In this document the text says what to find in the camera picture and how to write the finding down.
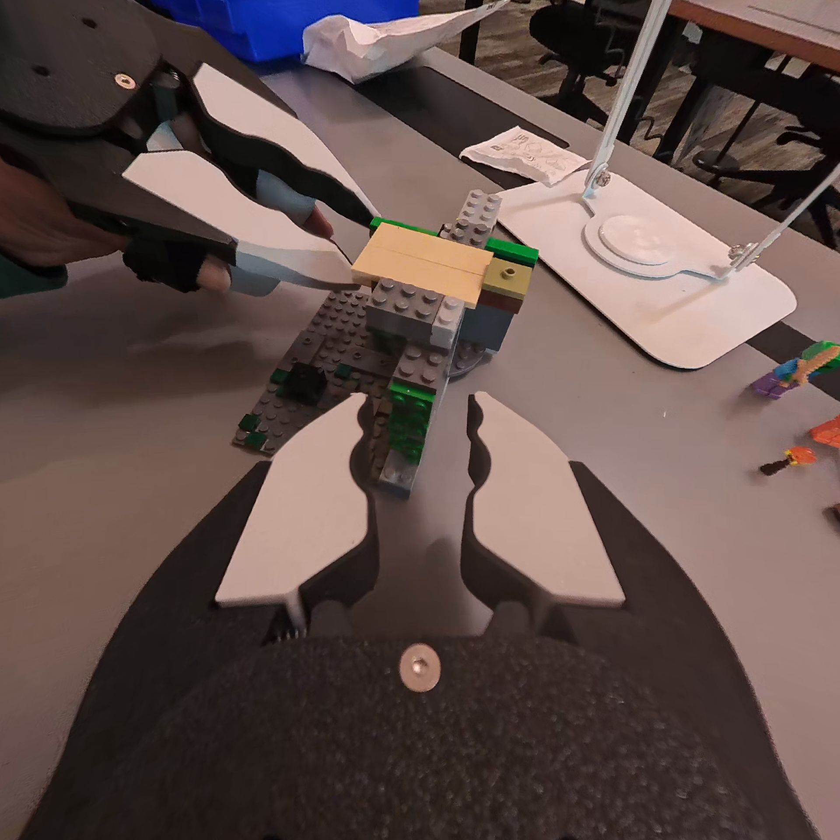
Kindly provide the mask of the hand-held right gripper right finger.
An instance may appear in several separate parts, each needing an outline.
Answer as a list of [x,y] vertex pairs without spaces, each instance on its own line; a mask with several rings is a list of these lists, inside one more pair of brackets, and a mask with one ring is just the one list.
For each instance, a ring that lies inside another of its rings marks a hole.
[[484,605],[619,608],[623,588],[563,450],[487,392],[469,396],[460,570]]

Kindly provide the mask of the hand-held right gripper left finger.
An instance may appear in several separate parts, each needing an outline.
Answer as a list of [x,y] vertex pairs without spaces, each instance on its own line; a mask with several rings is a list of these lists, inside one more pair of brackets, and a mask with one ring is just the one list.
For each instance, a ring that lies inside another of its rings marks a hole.
[[319,603],[351,607],[373,589],[372,418],[369,398],[353,393],[274,455],[215,594],[218,606],[284,606],[305,629]]

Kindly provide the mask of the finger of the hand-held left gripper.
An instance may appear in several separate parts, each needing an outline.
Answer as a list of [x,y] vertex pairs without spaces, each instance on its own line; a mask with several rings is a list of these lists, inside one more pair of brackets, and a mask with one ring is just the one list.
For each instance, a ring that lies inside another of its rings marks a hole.
[[371,200],[319,136],[256,82],[257,89],[250,89],[207,63],[190,79],[194,119],[216,162],[273,175],[367,227],[378,214]]
[[122,177],[235,241],[232,289],[275,289],[282,281],[318,289],[355,287],[351,263],[338,246],[302,227],[315,200],[274,175],[259,171],[253,200],[210,161],[168,150],[139,155]]

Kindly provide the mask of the green brick plate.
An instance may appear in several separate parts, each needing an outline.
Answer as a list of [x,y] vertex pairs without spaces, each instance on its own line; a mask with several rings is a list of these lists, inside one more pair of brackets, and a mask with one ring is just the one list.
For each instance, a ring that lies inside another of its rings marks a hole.
[[418,227],[418,226],[406,224],[406,223],[403,223],[403,222],[398,222],[398,221],[393,220],[393,219],[388,219],[388,218],[379,217],[379,216],[373,217],[372,220],[371,220],[371,223],[369,225],[371,236],[375,233],[376,230],[378,230],[383,225],[391,225],[393,227],[403,228],[403,229],[414,231],[416,233],[430,235],[430,236],[433,236],[433,237],[438,236],[438,231],[436,231],[436,230],[430,230],[430,229],[426,229],[424,227]]

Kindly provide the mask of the grey brick model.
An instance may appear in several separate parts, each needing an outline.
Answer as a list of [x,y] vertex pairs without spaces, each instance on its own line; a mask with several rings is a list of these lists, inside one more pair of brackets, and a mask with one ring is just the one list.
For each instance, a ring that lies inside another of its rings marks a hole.
[[273,458],[353,393],[372,399],[371,483],[411,495],[448,382],[496,354],[539,252],[491,236],[502,196],[472,190],[437,237],[383,225],[358,290],[331,292],[270,373],[232,445]]

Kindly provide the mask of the grey desk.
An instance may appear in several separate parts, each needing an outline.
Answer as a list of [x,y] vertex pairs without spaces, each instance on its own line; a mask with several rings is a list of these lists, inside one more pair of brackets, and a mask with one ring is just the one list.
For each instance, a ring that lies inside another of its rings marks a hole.
[[[317,290],[180,294],[117,256],[67,288],[2,302],[2,838],[56,767],[123,615],[173,549],[256,465],[232,446]],[[672,371],[540,266],[498,356],[452,384],[408,501],[377,498],[381,575],[364,633],[466,635],[487,609],[459,576],[471,482],[466,408],[486,391],[584,463],[679,562],[726,631],[792,786],[838,838],[836,462],[759,465],[838,413],[808,385],[778,402],[743,345]]]

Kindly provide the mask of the wooden background desk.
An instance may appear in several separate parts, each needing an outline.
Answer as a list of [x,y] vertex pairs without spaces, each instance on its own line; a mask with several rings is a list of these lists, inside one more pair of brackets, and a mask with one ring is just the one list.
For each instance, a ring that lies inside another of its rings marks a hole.
[[838,128],[838,2],[672,2],[668,14],[699,25],[695,80],[659,142],[670,163],[713,88]]

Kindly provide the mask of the person's left hand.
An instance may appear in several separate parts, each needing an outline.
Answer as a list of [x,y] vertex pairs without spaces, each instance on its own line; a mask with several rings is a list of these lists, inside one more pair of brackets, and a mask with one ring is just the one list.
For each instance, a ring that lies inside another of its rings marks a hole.
[[[332,239],[333,227],[316,200],[278,177],[260,171],[256,197],[310,234]],[[2,299],[63,288],[69,264],[124,254],[130,242],[79,219],[50,185],[2,157],[1,247],[8,265],[2,269]],[[228,263],[201,248],[188,246],[184,256],[168,259],[175,259],[175,278],[185,281],[186,291],[227,291],[231,286]]]

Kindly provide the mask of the blue plastic bin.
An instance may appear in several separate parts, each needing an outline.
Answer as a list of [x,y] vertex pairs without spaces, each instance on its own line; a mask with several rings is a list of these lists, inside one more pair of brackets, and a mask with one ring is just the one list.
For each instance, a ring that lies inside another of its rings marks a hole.
[[302,33],[331,15],[364,24],[418,15],[418,1],[142,1],[174,21],[206,31],[237,58],[264,62],[298,56]]

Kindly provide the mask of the crumpled white paper bag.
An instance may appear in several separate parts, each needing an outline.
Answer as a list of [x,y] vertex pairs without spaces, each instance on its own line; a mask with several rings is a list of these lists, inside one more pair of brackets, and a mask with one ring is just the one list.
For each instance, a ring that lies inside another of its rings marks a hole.
[[460,35],[507,5],[508,1],[489,2],[455,13],[380,24],[327,16],[304,29],[302,61],[350,83],[367,81]]

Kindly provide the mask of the white book stand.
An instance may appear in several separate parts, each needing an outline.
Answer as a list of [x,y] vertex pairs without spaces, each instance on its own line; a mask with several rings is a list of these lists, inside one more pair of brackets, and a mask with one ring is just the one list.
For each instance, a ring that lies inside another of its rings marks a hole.
[[608,164],[669,10],[652,2],[589,168],[502,193],[499,224],[654,360],[698,370],[796,309],[757,265],[765,249],[838,177],[836,165],[756,244],[729,246]]

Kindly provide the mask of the small printed white packet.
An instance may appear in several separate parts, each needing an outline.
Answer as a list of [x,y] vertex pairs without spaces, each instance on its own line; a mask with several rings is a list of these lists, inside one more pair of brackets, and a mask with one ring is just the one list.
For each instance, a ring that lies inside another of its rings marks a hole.
[[574,172],[587,170],[591,163],[519,126],[464,148],[458,157],[523,176],[547,187],[560,184]]

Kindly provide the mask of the small brick torch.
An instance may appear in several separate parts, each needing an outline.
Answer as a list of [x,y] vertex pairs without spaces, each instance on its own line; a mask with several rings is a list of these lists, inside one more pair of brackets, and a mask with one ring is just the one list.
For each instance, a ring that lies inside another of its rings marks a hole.
[[817,455],[814,450],[805,446],[794,446],[786,449],[781,459],[761,465],[759,472],[764,476],[774,476],[789,467],[810,466],[816,461]]

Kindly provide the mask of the green purple brick minifigure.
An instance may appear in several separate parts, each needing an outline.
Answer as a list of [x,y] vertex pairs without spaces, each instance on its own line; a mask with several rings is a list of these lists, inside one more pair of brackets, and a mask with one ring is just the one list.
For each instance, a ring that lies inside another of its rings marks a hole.
[[757,394],[778,400],[818,375],[837,370],[838,367],[839,344],[832,341],[815,342],[754,381],[751,388]]

